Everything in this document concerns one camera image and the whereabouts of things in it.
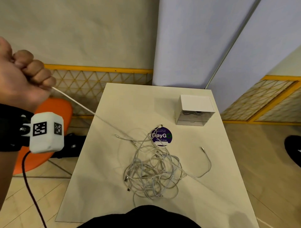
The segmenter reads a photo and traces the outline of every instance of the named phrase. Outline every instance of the tiled floor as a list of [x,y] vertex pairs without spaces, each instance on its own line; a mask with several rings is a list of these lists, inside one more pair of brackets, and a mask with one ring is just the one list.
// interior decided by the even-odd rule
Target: tiled floor
[[[73,120],[69,130],[86,134],[91,120],[85,121],[88,123]],[[301,168],[291,161],[283,141],[288,135],[301,135],[301,127],[227,124],[225,128],[260,228],[300,228]],[[50,160],[69,173],[77,162],[77,158]],[[48,227],[77,227],[78,223],[55,222],[71,176],[51,162],[27,173],[31,177],[44,177],[28,178],[29,185]],[[0,212],[2,227],[42,227],[22,177],[13,177]]]

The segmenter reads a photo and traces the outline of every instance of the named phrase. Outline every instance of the purple sticker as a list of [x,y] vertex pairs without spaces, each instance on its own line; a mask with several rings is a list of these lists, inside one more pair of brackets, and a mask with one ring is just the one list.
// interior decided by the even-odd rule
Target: purple sticker
[[[155,132],[156,132],[156,130],[153,130],[151,132],[152,136],[154,136]],[[170,130],[168,130],[167,128],[161,127],[161,128],[157,129],[156,137],[153,137],[152,140],[158,146],[163,146],[163,144],[165,146],[167,146],[169,143],[171,143],[172,134],[171,134]]]

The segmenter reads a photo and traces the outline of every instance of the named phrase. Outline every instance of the dark clothing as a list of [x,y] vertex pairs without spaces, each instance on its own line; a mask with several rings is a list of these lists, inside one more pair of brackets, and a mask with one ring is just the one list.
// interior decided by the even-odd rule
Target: dark clothing
[[154,227],[179,227],[200,228],[191,219],[173,212],[168,212],[160,207],[147,205],[134,208],[126,214],[108,214],[89,220],[79,228],[94,227],[129,227],[143,228]]

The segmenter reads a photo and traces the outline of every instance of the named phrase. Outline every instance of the chair seat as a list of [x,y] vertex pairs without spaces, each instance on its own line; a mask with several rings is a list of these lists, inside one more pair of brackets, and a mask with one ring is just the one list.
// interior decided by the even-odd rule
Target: chair seat
[[[61,99],[61,98],[48,98],[44,103],[42,103],[35,114],[41,112],[53,112],[64,119],[64,135],[67,134],[68,127],[71,122],[72,118],[72,105],[70,102]],[[17,158],[16,166],[14,169],[14,175],[22,173],[22,159],[24,155],[29,151],[29,147],[23,146],[19,151],[19,155]],[[30,153],[25,161],[25,171],[30,171],[44,162],[46,162],[51,156],[53,152],[49,153],[39,153],[39,154],[32,154]]]

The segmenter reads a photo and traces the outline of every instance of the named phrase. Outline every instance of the fist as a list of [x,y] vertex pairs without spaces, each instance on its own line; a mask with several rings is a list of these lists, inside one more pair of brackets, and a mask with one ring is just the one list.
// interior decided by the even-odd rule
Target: fist
[[44,64],[26,50],[12,54],[10,44],[0,37],[0,103],[30,112],[50,95],[56,79]]

